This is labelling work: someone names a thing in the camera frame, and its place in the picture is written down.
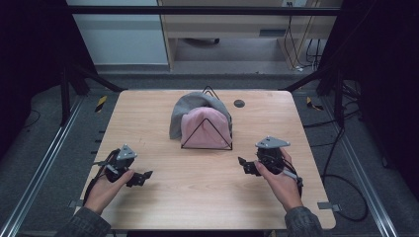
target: black wire frame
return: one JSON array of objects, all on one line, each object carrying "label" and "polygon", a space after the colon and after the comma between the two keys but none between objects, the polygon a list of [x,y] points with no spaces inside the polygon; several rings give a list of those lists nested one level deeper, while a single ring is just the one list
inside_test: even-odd
[{"label": "black wire frame", "polygon": [[[208,121],[212,127],[216,130],[216,132],[219,134],[219,136],[225,141],[225,143],[227,144],[227,147],[225,148],[200,148],[200,147],[187,147],[187,143],[188,141],[191,139],[191,137],[195,134],[195,132],[198,130],[198,128],[200,128],[200,126],[205,122]],[[188,139],[186,139],[186,141],[181,145],[181,148],[186,148],[186,149],[210,149],[210,150],[232,150],[233,149],[233,142],[231,141],[231,143],[228,143],[228,141],[225,139],[224,136],[222,136],[222,134],[219,132],[218,129],[216,129],[215,125],[208,119],[208,118],[204,118],[200,124],[198,124],[198,126],[194,129],[194,131],[192,132],[192,134],[188,137]]]}]

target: sleeve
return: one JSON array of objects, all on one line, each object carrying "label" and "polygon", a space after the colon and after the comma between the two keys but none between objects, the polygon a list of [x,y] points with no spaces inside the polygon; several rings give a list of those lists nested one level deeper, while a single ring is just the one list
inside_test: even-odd
[{"label": "sleeve", "polygon": [[307,207],[299,206],[286,214],[289,236],[323,236],[323,229],[317,216]]},{"label": "sleeve", "polygon": [[111,225],[100,215],[81,207],[54,236],[100,237],[106,236],[110,229]]}]

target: wooden table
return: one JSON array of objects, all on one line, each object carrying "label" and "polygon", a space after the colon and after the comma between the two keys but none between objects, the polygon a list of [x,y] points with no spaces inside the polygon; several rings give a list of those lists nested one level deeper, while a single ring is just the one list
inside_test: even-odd
[{"label": "wooden table", "polygon": [[[237,160],[256,160],[255,143],[267,135],[291,143],[286,149],[303,178],[303,203],[323,228],[335,226],[332,211],[317,206],[328,199],[291,93],[215,91],[232,116],[233,150],[203,150],[181,149],[180,140],[169,139],[174,105],[190,92],[120,94],[96,161],[126,143],[138,154],[130,167],[154,173],[143,187],[123,187],[105,209],[102,216],[113,229],[285,229],[286,212],[266,181],[244,174]],[[235,100],[245,106],[236,108]],[[86,187],[98,169],[92,168]]]}]

